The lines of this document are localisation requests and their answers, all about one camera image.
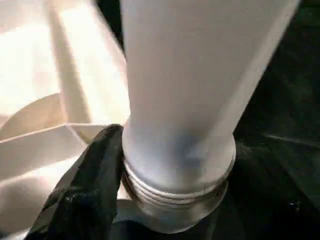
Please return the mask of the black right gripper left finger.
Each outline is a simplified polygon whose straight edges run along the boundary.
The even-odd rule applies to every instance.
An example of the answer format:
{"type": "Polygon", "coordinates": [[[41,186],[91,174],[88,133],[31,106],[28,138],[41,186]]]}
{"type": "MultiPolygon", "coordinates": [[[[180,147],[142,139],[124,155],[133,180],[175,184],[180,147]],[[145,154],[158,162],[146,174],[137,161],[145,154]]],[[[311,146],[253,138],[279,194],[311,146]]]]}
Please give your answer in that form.
{"type": "Polygon", "coordinates": [[[103,128],[58,181],[26,240],[107,240],[124,172],[123,127],[103,128]]]}

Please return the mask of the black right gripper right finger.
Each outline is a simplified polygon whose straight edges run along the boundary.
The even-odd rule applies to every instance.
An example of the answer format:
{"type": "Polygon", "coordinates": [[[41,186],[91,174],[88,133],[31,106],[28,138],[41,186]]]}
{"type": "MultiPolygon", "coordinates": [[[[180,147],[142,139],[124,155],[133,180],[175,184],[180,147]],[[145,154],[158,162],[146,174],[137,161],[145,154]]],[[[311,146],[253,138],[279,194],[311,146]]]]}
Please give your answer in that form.
{"type": "Polygon", "coordinates": [[[237,145],[213,240],[318,240],[320,211],[265,148],[237,145]]]}

